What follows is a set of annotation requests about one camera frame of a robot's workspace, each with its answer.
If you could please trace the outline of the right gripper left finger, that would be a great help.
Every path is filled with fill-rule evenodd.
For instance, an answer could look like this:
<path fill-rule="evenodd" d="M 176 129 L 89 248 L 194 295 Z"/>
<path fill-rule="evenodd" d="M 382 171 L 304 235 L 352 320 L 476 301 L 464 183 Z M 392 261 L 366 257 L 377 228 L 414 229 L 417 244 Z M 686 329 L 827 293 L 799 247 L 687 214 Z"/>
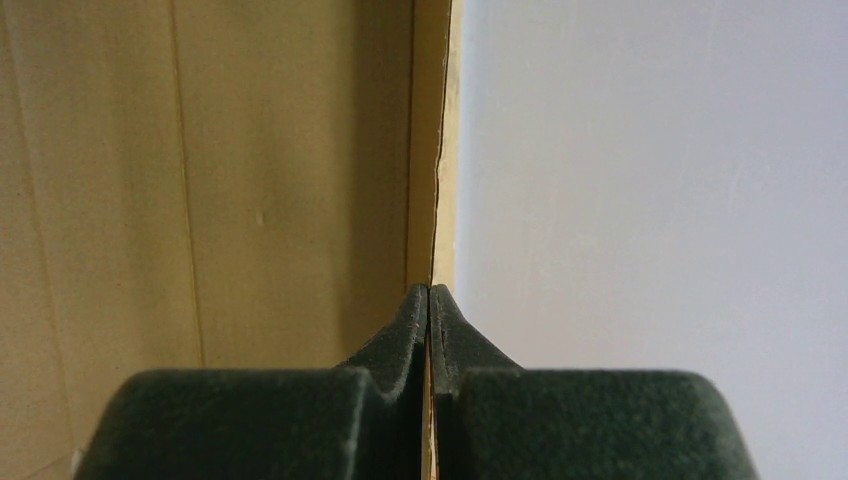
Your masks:
<path fill-rule="evenodd" d="M 160 369 L 112 396 L 79 479 L 416 479 L 428 290 L 327 369 Z"/>

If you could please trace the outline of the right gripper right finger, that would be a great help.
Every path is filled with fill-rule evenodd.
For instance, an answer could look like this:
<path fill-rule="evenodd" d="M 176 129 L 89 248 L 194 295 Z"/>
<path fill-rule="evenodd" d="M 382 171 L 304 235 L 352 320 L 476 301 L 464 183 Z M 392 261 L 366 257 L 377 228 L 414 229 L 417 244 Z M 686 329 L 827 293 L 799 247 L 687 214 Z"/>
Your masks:
<path fill-rule="evenodd" d="M 754 479 L 724 397 L 677 370 L 533 370 L 429 293 L 441 479 Z"/>

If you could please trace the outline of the brown cardboard box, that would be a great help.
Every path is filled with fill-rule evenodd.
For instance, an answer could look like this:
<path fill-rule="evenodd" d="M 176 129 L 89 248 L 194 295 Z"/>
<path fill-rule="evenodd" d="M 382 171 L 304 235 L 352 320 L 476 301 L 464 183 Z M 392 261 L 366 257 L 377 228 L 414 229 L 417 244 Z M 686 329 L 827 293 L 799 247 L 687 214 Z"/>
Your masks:
<path fill-rule="evenodd" d="M 1 475 L 158 368 L 313 367 L 430 271 L 460 1 L 1 5 Z"/>

